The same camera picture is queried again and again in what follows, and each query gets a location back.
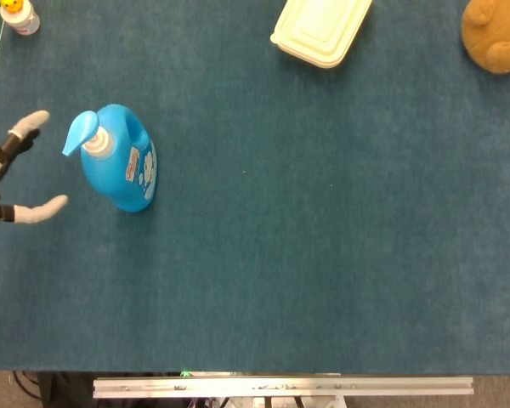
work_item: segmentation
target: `blue plastic bottle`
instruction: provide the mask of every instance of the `blue plastic bottle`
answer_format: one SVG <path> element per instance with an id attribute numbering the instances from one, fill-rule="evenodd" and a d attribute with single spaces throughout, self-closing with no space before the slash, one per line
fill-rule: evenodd
<path id="1" fill-rule="evenodd" d="M 150 205 L 156 186 L 156 153 L 142 123 L 127 107 L 108 105 L 80 114 L 70 126 L 62 153 L 81 148 L 88 182 L 124 211 Z"/>

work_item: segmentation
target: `yellow cap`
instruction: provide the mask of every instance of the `yellow cap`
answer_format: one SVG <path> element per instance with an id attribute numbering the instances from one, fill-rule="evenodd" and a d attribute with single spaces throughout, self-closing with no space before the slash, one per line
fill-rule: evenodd
<path id="1" fill-rule="evenodd" d="M 23 9 L 23 0 L 0 0 L 0 4 L 9 13 L 17 13 Z"/>

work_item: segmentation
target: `floor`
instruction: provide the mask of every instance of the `floor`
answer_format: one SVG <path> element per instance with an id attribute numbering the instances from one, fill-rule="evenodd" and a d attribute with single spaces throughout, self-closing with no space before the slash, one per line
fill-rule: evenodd
<path id="1" fill-rule="evenodd" d="M 348 408 L 510 408 L 510 377 L 476 377 L 474 390 L 474 396 L 362 397 L 347 398 L 346 403 Z M 39 406 L 38 401 L 23 394 L 10 372 L 0 371 L 0 408 Z"/>

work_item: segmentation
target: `bottle label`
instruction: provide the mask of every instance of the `bottle label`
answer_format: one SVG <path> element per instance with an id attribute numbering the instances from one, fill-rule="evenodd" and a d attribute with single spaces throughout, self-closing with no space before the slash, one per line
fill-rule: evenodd
<path id="1" fill-rule="evenodd" d="M 23 36 L 30 36 L 34 34 L 38 28 L 40 28 L 40 17 L 34 14 L 34 12 L 31 12 L 28 19 L 26 19 L 26 24 L 22 27 L 15 28 L 15 30 Z"/>
<path id="2" fill-rule="evenodd" d="M 127 181 L 137 183 L 146 200 L 153 196 L 156 184 L 156 155 L 153 142 L 140 152 L 131 148 L 127 165 Z"/>
<path id="3" fill-rule="evenodd" d="M 139 150 L 135 147 L 130 149 L 130 158 L 127 165 L 127 181 L 133 182 L 138 171 Z"/>

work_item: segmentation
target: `bottle handle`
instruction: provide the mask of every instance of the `bottle handle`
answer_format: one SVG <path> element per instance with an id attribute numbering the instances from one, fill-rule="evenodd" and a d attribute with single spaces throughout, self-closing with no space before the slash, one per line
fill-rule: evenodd
<path id="1" fill-rule="evenodd" d="M 126 109 L 126 121 L 127 121 L 127 129 L 128 136 L 130 136 L 131 141 L 135 148 L 139 150 L 143 150 L 147 147 L 150 142 L 150 135 L 145 130 L 144 125 L 138 119 L 136 114 L 132 112 L 130 109 Z"/>

